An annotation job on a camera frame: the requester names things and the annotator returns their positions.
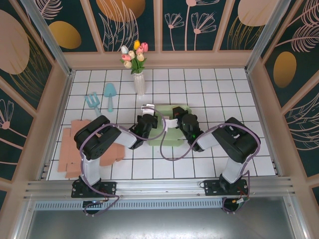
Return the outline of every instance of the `yellow oval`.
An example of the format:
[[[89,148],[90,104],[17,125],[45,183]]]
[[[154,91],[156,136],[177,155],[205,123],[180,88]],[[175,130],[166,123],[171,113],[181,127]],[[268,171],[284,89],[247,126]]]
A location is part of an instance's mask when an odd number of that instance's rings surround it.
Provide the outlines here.
[[[263,26],[268,22],[278,0],[241,0],[238,18],[246,26]]]
[[[0,69],[20,74],[29,62],[28,36],[21,24],[10,14],[0,10]]]
[[[280,88],[284,88],[293,80],[297,69],[295,56],[284,51],[277,57],[274,66],[274,81]]]
[[[49,28],[59,46],[75,49],[81,45],[81,36],[71,24],[64,21],[55,21]]]
[[[140,17],[145,10],[145,0],[96,0],[99,9],[109,19],[117,22],[130,21],[131,17],[124,11],[122,2],[128,12],[129,9],[133,12],[135,18]]]

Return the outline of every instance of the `wallpaper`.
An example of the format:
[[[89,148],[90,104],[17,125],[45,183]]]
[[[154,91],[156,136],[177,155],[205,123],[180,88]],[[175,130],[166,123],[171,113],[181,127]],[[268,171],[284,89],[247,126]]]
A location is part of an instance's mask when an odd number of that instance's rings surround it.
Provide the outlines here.
[[[90,0],[104,51],[132,48],[135,40],[155,50],[153,0]]]
[[[264,57],[264,55],[265,55],[266,52],[268,51],[268,49],[269,49],[271,43],[273,42],[273,39],[275,38],[275,36],[277,35],[279,29],[281,28],[281,26],[283,25],[284,21],[286,20],[287,15],[289,14],[291,8],[294,6],[295,2],[296,2],[296,0],[291,0],[291,1],[290,1],[290,4],[289,4],[287,10],[283,13],[283,17],[282,17],[281,21],[279,22],[279,24],[278,24],[276,30],[274,31],[272,37],[269,39],[269,41],[268,41],[268,43],[267,43],[265,49],[264,49],[263,52],[261,53],[261,57],[262,57],[262,58]]]
[[[0,177],[11,180],[33,117],[0,89]]]
[[[4,203],[5,196],[6,196],[6,191],[0,190],[0,212],[1,212],[2,205]]]
[[[265,63],[281,106],[319,70],[319,0],[305,0]]]
[[[96,52],[80,0],[34,0],[63,52]]]
[[[220,50],[252,50],[278,0],[235,0]]]
[[[162,50],[212,50],[225,0],[163,0]]]
[[[35,109],[51,64],[8,0],[0,2],[0,77]]]
[[[316,199],[318,206],[319,206],[319,186],[313,188],[313,193],[314,193],[315,199]]]
[[[319,84],[285,118],[307,176],[319,174]]]

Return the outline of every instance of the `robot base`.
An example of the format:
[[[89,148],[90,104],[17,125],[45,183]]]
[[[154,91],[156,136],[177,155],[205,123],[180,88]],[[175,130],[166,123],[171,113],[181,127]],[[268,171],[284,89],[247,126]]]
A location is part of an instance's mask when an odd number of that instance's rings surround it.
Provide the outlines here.
[[[245,179],[240,179],[236,182],[236,187],[232,187],[228,192],[225,192],[220,187],[220,181],[217,180],[205,180],[203,181],[205,195],[206,196],[240,196],[240,190],[245,194],[248,194],[247,181]]]

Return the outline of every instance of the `metal floor panel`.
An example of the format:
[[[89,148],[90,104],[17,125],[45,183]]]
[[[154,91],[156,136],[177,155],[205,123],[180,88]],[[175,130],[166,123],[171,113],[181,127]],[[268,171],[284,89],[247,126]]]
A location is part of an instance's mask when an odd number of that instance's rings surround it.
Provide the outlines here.
[[[282,198],[252,198],[235,215],[219,208],[35,211],[28,239],[294,239]]]

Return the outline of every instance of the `pink tulip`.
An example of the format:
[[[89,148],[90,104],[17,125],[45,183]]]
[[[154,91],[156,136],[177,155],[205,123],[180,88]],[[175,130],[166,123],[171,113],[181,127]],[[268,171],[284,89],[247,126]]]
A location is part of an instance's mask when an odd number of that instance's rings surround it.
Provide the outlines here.
[[[136,50],[136,54],[143,53],[143,52],[144,52],[144,50],[143,50],[142,46],[139,46],[138,49]]]
[[[130,60],[131,60],[131,57],[130,57],[128,54],[123,54],[123,55],[122,55],[122,59],[123,59],[124,61],[130,61]]]
[[[143,48],[144,52],[147,52],[149,50],[149,45],[146,42],[143,42],[141,44],[141,47]]]

